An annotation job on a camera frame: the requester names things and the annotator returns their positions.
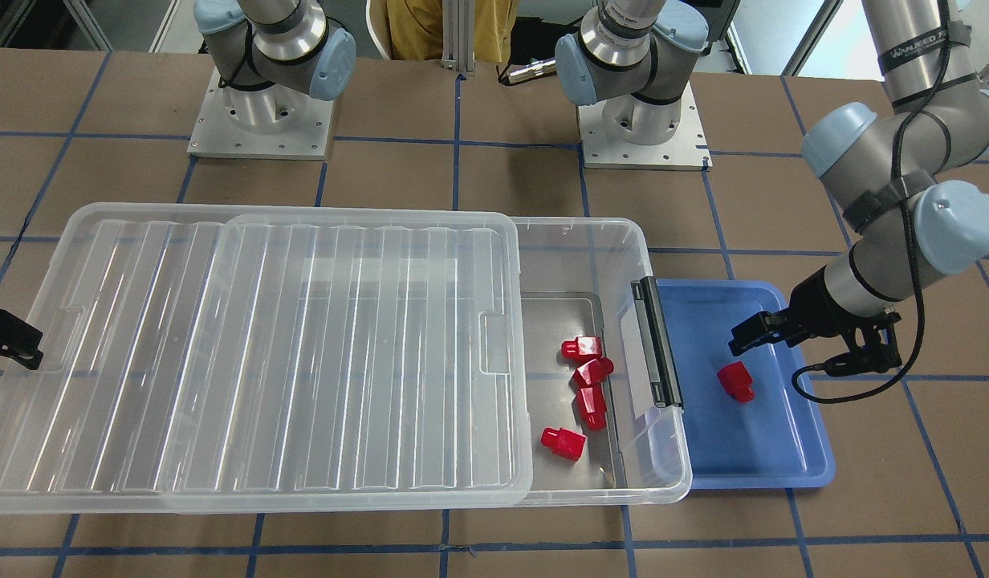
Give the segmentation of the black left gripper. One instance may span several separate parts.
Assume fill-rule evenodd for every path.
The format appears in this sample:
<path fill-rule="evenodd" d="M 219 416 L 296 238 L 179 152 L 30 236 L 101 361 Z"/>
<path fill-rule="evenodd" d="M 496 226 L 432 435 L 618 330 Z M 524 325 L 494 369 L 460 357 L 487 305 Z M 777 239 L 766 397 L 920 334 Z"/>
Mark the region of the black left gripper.
<path fill-rule="evenodd" d="M 850 312 L 826 288 L 818 270 L 792 290 L 788 307 L 758 311 L 731 329 L 729 350 L 734 357 L 763 344 L 795 347 L 810 338 L 840 337 L 847 352 L 824 362 L 827 374 L 884 373 L 902 365 L 894 325 L 901 316 L 887 307 L 874 312 Z"/>

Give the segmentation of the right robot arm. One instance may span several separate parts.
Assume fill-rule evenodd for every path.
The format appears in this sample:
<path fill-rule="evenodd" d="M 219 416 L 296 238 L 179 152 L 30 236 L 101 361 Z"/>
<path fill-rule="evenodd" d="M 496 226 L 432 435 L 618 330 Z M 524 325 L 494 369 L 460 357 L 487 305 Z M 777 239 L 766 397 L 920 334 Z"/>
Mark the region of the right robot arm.
<path fill-rule="evenodd" d="M 0 48 L 0 308 L 26 318 L 61 235 L 92 202 L 311 207 L 311 162 L 197 160 L 181 138 L 210 62 L 252 88 L 307 94 L 354 39 L 315 1 L 205 1 L 209 55 Z"/>

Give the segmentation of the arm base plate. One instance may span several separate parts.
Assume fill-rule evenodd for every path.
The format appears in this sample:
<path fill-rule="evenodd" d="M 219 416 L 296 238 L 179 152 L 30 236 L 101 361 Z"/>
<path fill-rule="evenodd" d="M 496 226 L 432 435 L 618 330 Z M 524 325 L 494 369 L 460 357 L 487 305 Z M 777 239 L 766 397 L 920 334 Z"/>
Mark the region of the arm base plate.
<path fill-rule="evenodd" d="M 187 153 L 217 160 L 326 160 L 333 102 L 281 85 L 241 92 L 220 80 L 214 70 Z"/>
<path fill-rule="evenodd" d="M 576 117 L 587 168 L 702 171 L 714 165 L 690 84 L 671 104 L 618 96 L 579 107 Z"/>

